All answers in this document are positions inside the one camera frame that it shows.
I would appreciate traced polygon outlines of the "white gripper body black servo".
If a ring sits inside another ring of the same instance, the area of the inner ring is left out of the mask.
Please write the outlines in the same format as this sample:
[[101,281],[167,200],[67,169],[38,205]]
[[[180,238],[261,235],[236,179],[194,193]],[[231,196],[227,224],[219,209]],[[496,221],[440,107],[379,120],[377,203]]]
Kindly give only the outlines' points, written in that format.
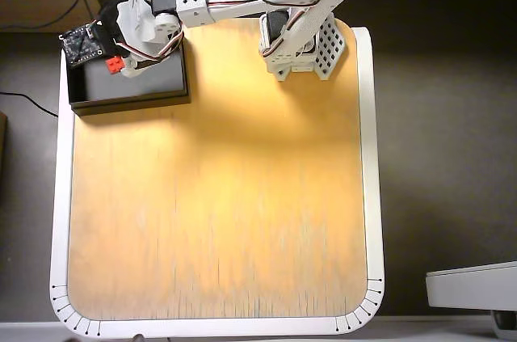
[[96,19],[96,37],[104,53],[110,56],[116,56],[120,53],[116,45],[120,34],[120,29],[116,22],[117,17],[118,12],[116,8],[106,3],[102,6]]

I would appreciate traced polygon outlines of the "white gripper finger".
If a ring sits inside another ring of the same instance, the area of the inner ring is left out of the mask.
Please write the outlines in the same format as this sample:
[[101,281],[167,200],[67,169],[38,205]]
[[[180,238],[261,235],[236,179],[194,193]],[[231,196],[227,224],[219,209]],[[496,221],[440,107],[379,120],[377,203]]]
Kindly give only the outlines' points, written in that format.
[[120,70],[120,73],[123,76],[137,76],[149,67],[156,65],[161,61],[147,58],[141,59],[134,55],[129,55],[128,57],[123,57],[122,62],[124,67]]

